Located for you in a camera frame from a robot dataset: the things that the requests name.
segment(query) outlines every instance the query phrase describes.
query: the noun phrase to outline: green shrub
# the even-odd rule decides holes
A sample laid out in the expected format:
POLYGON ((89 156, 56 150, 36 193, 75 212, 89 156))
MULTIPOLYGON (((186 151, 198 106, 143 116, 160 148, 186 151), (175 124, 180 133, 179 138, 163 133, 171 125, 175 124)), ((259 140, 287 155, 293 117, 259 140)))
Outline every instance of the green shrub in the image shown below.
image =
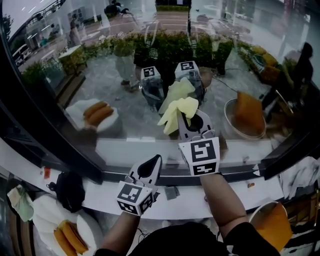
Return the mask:
POLYGON ((84 59, 87 61, 89 59, 95 58, 98 56, 100 46, 96 43, 93 43, 89 46, 83 46, 84 59))
POLYGON ((188 6, 181 5, 156 5, 155 6, 157 12, 188 12, 188 6))
POLYGON ((213 40, 210 35, 201 33, 195 49, 195 62, 198 66, 213 68, 213 40))
POLYGON ((135 41, 130 37, 124 39, 115 38, 112 44, 114 45, 113 53, 118 57, 130 56, 135 51, 135 41))
POLYGON ((23 84, 29 87, 42 85, 46 78, 43 66, 40 62, 35 62, 28 66, 21 76, 23 84))

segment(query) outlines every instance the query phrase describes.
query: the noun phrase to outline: yellow cloth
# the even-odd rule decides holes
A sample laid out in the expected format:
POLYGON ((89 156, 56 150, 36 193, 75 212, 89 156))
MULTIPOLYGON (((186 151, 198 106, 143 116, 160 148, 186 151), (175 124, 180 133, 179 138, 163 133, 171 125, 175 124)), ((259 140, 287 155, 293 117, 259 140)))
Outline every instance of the yellow cloth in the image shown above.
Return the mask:
POLYGON ((167 96, 162 103, 158 113, 164 114, 171 102, 177 101, 181 98, 185 99, 189 96, 190 93, 193 93, 195 90, 195 87, 186 77, 183 77, 180 82, 175 81, 171 86, 169 86, 167 96))
POLYGON ((292 237, 285 209, 279 202, 271 213, 256 227, 256 231, 280 252, 292 237))
POLYGON ((198 100, 191 97, 174 100, 169 104, 167 110, 157 125, 162 126, 166 123, 163 133, 169 135, 179 128, 178 111, 181 111, 185 114, 188 124, 190 124, 190 119, 194 117, 198 106, 198 100))

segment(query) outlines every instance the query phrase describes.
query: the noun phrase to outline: car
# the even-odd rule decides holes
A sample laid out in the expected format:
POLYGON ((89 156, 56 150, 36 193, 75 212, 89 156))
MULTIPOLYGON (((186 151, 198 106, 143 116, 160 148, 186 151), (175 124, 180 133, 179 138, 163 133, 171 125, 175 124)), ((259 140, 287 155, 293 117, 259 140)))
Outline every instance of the car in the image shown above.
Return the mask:
POLYGON ((30 57, 30 55, 31 51, 29 47, 26 44, 24 44, 12 55, 12 57, 17 67, 19 67, 30 57))

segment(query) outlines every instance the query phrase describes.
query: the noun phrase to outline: black sleeve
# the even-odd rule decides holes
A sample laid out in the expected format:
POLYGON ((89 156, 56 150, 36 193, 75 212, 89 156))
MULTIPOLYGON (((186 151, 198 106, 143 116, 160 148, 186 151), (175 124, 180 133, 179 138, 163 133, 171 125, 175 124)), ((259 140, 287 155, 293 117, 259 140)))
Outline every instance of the black sleeve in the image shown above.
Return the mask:
POLYGON ((116 253, 113 250, 109 249, 98 249, 94 256, 120 256, 120 254, 116 253))
POLYGON ((312 76, 314 74, 314 68, 312 67, 312 64, 310 62, 307 67, 308 68, 306 69, 305 77, 304 77, 304 84, 305 85, 309 85, 309 83, 311 82, 312 76))
POLYGON ((248 222, 234 227, 224 243, 232 245, 232 253, 239 256, 279 256, 279 252, 269 244, 248 222))

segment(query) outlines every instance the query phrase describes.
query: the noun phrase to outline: tree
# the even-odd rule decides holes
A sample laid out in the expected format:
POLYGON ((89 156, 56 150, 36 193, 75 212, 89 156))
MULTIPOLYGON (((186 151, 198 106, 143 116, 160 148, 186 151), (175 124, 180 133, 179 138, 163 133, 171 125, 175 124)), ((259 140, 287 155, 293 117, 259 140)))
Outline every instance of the tree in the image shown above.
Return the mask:
POLYGON ((4 32, 5 32, 5 36, 6 39, 9 41, 10 38, 10 32, 11 32, 11 25, 14 22, 14 20, 11 20, 11 16, 10 15, 4 15, 3 16, 3 27, 4 27, 4 32))

